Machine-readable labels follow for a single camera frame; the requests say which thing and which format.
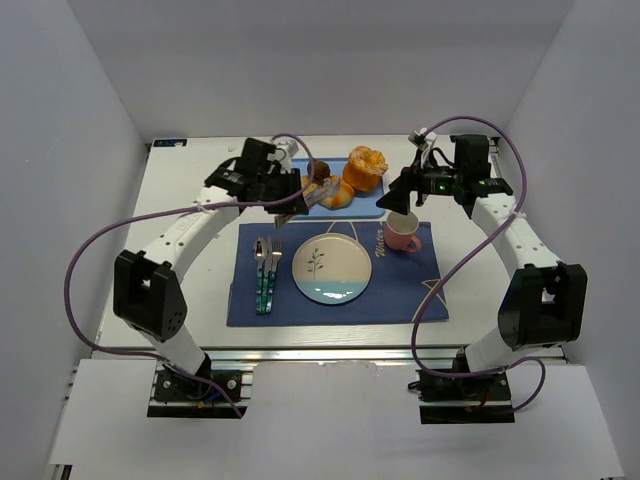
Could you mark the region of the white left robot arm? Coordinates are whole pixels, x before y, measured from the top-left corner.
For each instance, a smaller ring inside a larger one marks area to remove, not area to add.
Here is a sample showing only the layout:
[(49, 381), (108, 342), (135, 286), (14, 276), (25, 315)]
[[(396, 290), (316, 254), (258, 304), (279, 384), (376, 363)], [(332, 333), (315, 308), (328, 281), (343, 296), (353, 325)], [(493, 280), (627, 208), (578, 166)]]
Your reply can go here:
[(307, 213), (300, 173), (292, 158), (303, 148), (294, 135), (245, 140), (239, 156), (223, 161), (203, 182), (193, 205), (138, 252), (115, 260), (113, 311), (146, 338), (171, 369), (204, 379), (210, 359), (186, 327), (181, 283), (206, 246), (243, 211), (260, 206), (274, 214)]

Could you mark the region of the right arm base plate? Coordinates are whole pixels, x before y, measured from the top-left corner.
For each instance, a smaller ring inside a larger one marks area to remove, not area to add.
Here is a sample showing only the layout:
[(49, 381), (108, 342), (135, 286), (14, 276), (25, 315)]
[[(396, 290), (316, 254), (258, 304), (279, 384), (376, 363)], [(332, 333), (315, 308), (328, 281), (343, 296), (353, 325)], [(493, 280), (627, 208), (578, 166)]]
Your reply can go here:
[(453, 379), (420, 370), (407, 390), (418, 395), (423, 425), (509, 424), (515, 422), (504, 373)]

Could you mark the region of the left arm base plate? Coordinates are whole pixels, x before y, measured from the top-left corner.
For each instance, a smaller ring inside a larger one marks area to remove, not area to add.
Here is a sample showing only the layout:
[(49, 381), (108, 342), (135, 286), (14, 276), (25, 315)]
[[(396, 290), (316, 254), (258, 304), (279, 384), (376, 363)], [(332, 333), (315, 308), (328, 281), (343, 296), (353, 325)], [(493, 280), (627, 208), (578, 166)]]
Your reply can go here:
[[(253, 380), (250, 367), (236, 368), (232, 363), (214, 363), (211, 380), (223, 389), (242, 414), (246, 412)], [(184, 379), (165, 366), (156, 368), (147, 416), (163, 419), (239, 419), (217, 389)]]

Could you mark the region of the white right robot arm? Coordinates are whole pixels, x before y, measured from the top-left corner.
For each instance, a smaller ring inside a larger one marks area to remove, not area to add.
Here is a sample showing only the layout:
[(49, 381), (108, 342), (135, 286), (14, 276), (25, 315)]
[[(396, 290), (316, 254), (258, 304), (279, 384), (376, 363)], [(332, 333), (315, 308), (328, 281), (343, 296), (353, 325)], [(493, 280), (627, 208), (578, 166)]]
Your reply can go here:
[(451, 378), (495, 375), (524, 362), (530, 352), (575, 341), (580, 334), (587, 273), (554, 254), (529, 225), (521, 201), (502, 178), (491, 173), (488, 137), (454, 135), (454, 158), (437, 163), (436, 136), (426, 130), (409, 136), (412, 163), (378, 200), (389, 213), (408, 215), (410, 196), (423, 205), (429, 196), (449, 196), (487, 236), (510, 283), (498, 309), (497, 325), (464, 347)]

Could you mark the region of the round orange white bun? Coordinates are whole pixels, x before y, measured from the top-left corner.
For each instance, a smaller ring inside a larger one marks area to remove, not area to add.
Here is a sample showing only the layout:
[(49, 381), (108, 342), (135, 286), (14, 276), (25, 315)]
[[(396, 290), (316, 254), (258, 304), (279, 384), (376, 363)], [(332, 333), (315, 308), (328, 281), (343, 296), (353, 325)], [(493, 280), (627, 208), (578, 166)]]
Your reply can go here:
[(341, 176), (332, 175), (330, 177), (332, 183), (339, 184), (338, 193), (333, 197), (327, 197), (320, 201), (320, 204), (328, 209), (340, 209), (347, 207), (355, 196), (355, 190), (351, 185), (344, 181)]

